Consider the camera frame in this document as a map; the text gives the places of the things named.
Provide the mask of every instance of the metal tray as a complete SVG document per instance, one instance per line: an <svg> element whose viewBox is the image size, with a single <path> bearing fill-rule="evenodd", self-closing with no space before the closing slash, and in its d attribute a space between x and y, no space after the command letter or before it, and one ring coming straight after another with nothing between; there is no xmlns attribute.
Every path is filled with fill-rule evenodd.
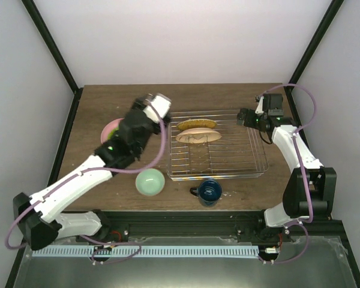
<svg viewBox="0 0 360 288"><path fill-rule="evenodd" d="M204 178L256 178L268 169L256 130L236 124L237 110L173 112L168 128L168 176L174 181ZM207 118L217 122L222 138L204 144L176 141L177 124Z"/></svg>

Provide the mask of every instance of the pink plate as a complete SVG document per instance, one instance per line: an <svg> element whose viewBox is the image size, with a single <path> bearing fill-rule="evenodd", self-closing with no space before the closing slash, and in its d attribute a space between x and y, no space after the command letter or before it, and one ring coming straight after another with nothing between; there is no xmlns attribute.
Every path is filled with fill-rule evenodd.
<svg viewBox="0 0 360 288"><path fill-rule="evenodd" d="M105 141L108 140L108 136L109 134L116 128L119 127L119 123L121 120L123 120L124 118L119 118L119 119L116 119L116 120L113 120L112 122L108 123L103 131L101 132L101 136L100 136L100 141L101 141L101 144L103 144Z"/></svg>

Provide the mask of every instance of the wire rack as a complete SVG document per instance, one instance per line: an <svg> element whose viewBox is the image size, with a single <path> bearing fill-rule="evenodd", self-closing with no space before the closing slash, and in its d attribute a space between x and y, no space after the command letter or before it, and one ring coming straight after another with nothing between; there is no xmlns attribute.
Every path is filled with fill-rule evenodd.
<svg viewBox="0 0 360 288"><path fill-rule="evenodd" d="M168 176L174 181L204 178L256 178L268 169L263 142L256 130L236 124L237 110L173 112L168 128ZM203 144L176 141L177 124L211 119L222 137Z"/></svg>

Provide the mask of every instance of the black frame edge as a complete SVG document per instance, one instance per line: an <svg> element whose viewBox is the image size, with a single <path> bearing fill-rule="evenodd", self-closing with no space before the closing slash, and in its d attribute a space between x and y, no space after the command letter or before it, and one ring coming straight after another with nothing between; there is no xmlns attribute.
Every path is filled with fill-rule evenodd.
<svg viewBox="0 0 360 288"><path fill-rule="evenodd" d="M64 130L62 132L59 148L56 153L55 161L53 162L52 170L49 176L48 186L55 183L58 179L61 163L64 158L65 149L67 148L68 140L70 138L70 134L73 126L73 121L76 117L77 108L79 107L80 98L82 94L83 94L83 88L80 88L73 97L71 108L68 113L68 118L65 123Z"/></svg>
<svg viewBox="0 0 360 288"><path fill-rule="evenodd" d="M323 19L320 21L319 26L313 34L312 39L308 44L302 58L300 59L299 64L293 72L289 83L297 84L343 2L344 0L332 0L323 16Z"/></svg>
<svg viewBox="0 0 360 288"><path fill-rule="evenodd" d="M20 265L23 260L24 252L25 252L25 248L19 249L17 251L16 257L14 259L14 262L13 262L13 265L11 268L11 272L8 276L7 283L5 284L5 288L13 288L14 287L16 278L17 278L17 273L19 272Z"/></svg>
<svg viewBox="0 0 360 288"><path fill-rule="evenodd" d="M45 24L40 12L38 11L36 4L33 0L22 0L24 7L28 11L28 14L32 18L33 22L35 23L36 28L38 29L40 35L42 36L45 44L47 45L50 53L52 54L53 58L55 59L58 67L60 68L61 73L63 74L64 78L66 79L68 85L70 86L73 94L76 94L79 90L76 81L73 79L73 76L64 61L52 35L50 34L47 25Z"/></svg>
<svg viewBox="0 0 360 288"><path fill-rule="evenodd" d="M353 255L353 251L352 251L352 248L351 248L351 246L349 244L348 238L344 239L344 240L341 240L341 243L348 252L347 259L348 259L348 262L349 262L349 266L351 267L352 274L353 274L353 277L355 279L356 285L357 285L358 288L360 288L360 270L359 270L359 266L358 266L358 264L356 262L355 255Z"/></svg>

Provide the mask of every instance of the white wall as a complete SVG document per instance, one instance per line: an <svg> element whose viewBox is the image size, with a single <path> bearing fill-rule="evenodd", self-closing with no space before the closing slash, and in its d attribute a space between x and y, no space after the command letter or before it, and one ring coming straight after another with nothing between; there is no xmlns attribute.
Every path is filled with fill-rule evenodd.
<svg viewBox="0 0 360 288"><path fill-rule="evenodd" d="M0 287L16 255L4 247L12 198L47 184L72 96L21 1L1 0Z"/></svg>
<svg viewBox="0 0 360 288"><path fill-rule="evenodd" d="M306 133L313 152L337 172L333 216L344 222L360 268L360 1L345 1L299 84L317 98ZM302 120L309 97L294 92Z"/></svg>
<svg viewBox="0 0 360 288"><path fill-rule="evenodd" d="M285 82L330 0L36 0L79 86Z"/></svg>

